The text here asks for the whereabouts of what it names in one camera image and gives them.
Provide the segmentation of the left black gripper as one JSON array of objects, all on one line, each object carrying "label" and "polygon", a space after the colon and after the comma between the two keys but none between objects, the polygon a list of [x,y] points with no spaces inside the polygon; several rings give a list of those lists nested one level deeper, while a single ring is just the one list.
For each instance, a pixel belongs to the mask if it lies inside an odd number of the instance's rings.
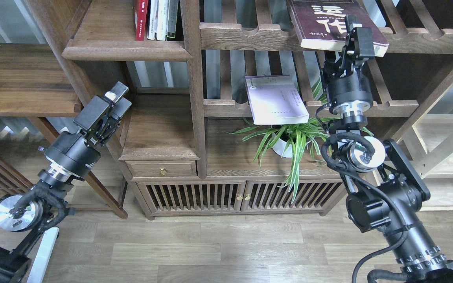
[{"label": "left black gripper", "polygon": [[117,82],[110,91],[90,100],[74,118],[80,129],[74,134],[61,133],[45,150],[51,164],[44,171],[44,181],[84,180],[100,158],[96,147],[111,138],[132,105],[124,98],[128,90],[128,86]]}]

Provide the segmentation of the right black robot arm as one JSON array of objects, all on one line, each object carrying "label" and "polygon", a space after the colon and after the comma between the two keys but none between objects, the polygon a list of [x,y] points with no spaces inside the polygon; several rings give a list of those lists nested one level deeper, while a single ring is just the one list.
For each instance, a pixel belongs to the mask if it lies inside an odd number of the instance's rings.
[{"label": "right black robot arm", "polygon": [[320,152],[327,166],[340,174],[346,189],[348,216],[361,232],[383,233],[389,246],[359,260],[360,267],[374,256],[392,251],[401,272],[373,269],[369,283],[378,279],[406,283],[453,283],[453,260],[447,259],[423,226],[416,213],[430,192],[406,155],[392,139],[380,141],[363,137],[367,125],[364,111],[373,104],[372,93],[363,75],[363,64],[374,57],[372,30],[354,15],[345,16],[346,40],[339,58],[325,53],[320,71],[330,113],[339,115],[322,124],[329,134]]}]

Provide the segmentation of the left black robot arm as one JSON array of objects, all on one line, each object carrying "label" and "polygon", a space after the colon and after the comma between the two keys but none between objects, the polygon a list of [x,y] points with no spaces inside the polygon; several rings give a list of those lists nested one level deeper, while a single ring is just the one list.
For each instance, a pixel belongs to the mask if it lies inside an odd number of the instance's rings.
[{"label": "left black robot arm", "polygon": [[44,154],[50,166],[39,173],[29,192],[0,198],[0,228],[25,232],[27,236],[12,250],[0,247],[0,283],[19,283],[30,267],[28,254],[40,237],[74,214],[64,200],[73,180],[84,181],[99,161],[102,147],[120,127],[131,107],[124,98],[128,86],[117,82],[110,91],[95,96],[74,118],[79,129],[62,132]]}]

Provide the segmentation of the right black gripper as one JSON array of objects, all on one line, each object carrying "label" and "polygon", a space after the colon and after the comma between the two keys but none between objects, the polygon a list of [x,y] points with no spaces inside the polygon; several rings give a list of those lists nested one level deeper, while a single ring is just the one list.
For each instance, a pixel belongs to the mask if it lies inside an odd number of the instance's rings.
[{"label": "right black gripper", "polygon": [[346,39],[341,52],[326,53],[320,70],[329,112],[334,115],[362,115],[373,105],[370,81],[364,63],[375,57],[372,29],[360,27],[356,15],[346,15]]}]

